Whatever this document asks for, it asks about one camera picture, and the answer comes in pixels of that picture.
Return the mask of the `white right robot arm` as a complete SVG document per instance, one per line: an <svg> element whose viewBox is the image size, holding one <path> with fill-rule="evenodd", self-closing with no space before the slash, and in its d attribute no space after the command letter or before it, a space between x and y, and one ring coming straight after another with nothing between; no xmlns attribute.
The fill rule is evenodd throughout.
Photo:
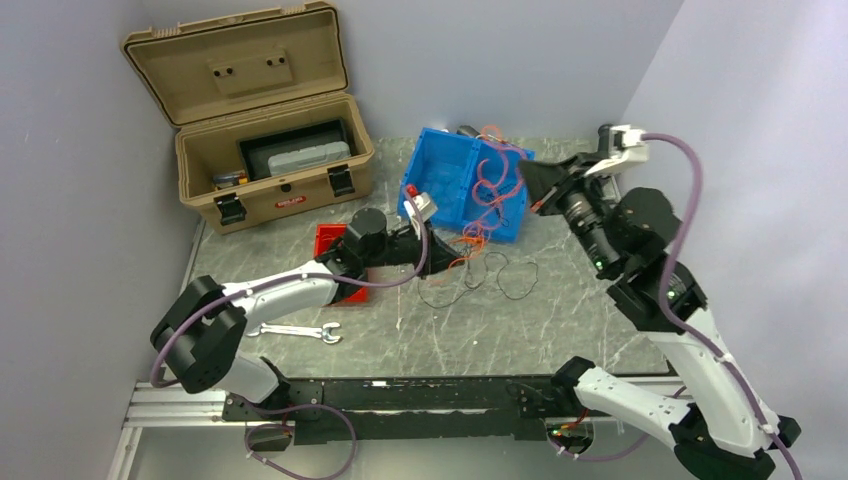
<svg viewBox="0 0 848 480"><path fill-rule="evenodd" d="M681 222L658 190L639 187L606 202L588 175L589 158L518 169L535 213L562 216L615 307L665 356L687 399L645 390L574 357L551 379L557 411L601 411L668 446L699 479L766 479L770 451L786 450L801 429L769 409L744 380L721 340L694 275L667 253Z"/></svg>

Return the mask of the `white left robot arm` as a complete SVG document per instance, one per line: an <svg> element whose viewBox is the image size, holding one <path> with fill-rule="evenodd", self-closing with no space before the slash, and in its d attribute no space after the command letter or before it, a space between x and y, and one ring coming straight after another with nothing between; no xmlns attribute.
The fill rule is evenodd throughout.
<svg viewBox="0 0 848 480"><path fill-rule="evenodd" d="M430 221L411 215L390 230L381 211L360 209L323 252L297 268L241 283L220 284L209 275L191 281L151 332L157 357L150 382L167 386L161 370L168 367L189 394L222 389L247 400L261 419L275 419L286 409L288 382L269 360L241 351L246 334L376 288L368 279L372 268L410 265L413 277L425 278L461 261Z"/></svg>

